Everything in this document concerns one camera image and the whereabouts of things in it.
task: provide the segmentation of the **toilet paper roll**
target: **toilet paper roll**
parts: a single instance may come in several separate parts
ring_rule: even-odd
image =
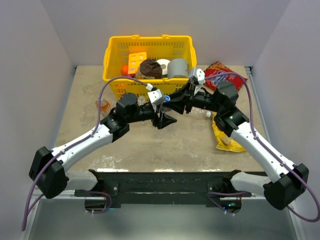
[[[168,79],[187,78],[189,76],[188,62],[184,58],[173,59],[168,64]]]
[[[162,68],[162,77],[166,78],[168,75],[168,64],[170,63],[170,61],[168,59],[159,59],[156,62],[160,64]]]

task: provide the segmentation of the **white wall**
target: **white wall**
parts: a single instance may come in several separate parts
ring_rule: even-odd
[[[35,151],[53,146],[73,66],[39,0],[0,1],[0,239],[16,240]]]
[[[320,198],[320,1],[292,0],[254,65],[254,79],[271,142],[309,168]],[[310,218],[309,193],[298,211]],[[303,223],[307,239],[319,239],[319,223]]]
[[[77,65],[102,65],[112,36],[190,35],[199,64],[252,66],[290,0],[41,0]]]

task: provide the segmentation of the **yellow snack bag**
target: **yellow snack bag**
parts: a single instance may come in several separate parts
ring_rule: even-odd
[[[235,153],[245,152],[246,149],[243,146],[241,146],[231,137],[228,137],[223,131],[219,130],[219,128],[217,127],[214,121],[215,115],[216,115],[215,113],[212,113],[212,128],[214,131],[216,141],[218,142],[216,148],[224,151],[235,152]]]

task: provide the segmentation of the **red chip bag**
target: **red chip bag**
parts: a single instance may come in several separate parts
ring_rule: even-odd
[[[228,68],[225,65],[223,65],[219,61],[211,64],[204,71],[205,77],[209,77],[211,75],[216,75],[216,74],[221,74],[221,73],[230,73],[230,72],[233,72],[233,71],[230,68]],[[236,75],[224,75],[224,76],[218,76],[218,77],[207,79],[207,80],[205,80],[205,84],[204,85],[206,85],[208,88],[210,88],[212,90],[216,90],[216,87],[217,87],[218,83],[221,82],[221,81],[224,81],[224,80],[232,82],[235,85],[236,91],[239,91],[239,89],[244,84],[242,82],[241,78],[236,76]]]

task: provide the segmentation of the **yellow basket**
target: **yellow basket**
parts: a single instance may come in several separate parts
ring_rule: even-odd
[[[103,80],[121,76],[122,66],[128,64],[128,56],[133,53],[146,52],[149,59],[184,58],[189,68],[197,65],[196,51],[192,45],[190,36],[162,35],[151,37],[133,36],[113,36],[109,40],[108,48],[104,54]],[[164,78],[142,80],[161,89],[164,94],[171,94],[180,89],[188,81],[187,78]],[[143,95],[148,99],[145,86],[128,79],[118,79],[112,81],[110,87],[117,99],[124,93],[134,93],[138,97]]]

